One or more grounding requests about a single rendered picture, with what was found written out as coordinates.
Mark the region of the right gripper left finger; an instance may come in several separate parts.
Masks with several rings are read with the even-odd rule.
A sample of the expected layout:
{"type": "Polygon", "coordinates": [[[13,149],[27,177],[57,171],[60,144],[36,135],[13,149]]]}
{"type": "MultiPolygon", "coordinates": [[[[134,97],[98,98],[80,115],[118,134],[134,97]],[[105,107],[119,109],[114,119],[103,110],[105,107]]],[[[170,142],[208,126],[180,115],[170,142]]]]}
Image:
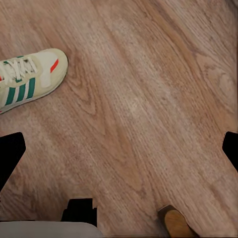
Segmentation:
{"type": "Polygon", "coordinates": [[[26,151],[21,132],[0,137],[0,191],[26,151]]]}

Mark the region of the gym shoe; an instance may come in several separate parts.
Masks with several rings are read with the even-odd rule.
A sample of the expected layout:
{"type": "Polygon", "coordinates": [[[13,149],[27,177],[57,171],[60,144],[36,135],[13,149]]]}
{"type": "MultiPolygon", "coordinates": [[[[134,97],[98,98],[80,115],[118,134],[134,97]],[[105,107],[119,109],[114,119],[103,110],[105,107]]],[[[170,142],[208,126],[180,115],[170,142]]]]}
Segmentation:
{"type": "Polygon", "coordinates": [[[0,61],[0,114],[50,94],[68,67],[65,52],[55,48],[0,61]]]}

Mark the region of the sandal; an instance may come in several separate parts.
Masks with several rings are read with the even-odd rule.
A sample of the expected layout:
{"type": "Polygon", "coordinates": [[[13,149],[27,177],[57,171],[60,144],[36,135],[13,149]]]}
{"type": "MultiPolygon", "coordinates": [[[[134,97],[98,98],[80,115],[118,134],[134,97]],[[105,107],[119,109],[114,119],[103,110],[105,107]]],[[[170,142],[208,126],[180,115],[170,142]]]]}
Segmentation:
{"type": "Polygon", "coordinates": [[[173,205],[161,208],[159,218],[170,238],[202,238],[187,224],[185,217],[173,205]]]}

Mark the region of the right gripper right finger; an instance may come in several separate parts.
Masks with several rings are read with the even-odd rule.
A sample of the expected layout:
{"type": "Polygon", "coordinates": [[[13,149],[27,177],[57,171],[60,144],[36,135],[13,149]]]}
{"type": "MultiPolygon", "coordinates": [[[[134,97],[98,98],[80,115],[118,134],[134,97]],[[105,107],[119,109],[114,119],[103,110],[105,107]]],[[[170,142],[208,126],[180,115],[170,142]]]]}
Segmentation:
{"type": "Polygon", "coordinates": [[[238,171],[238,134],[227,132],[224,137],[222,149],[238,171]]]}

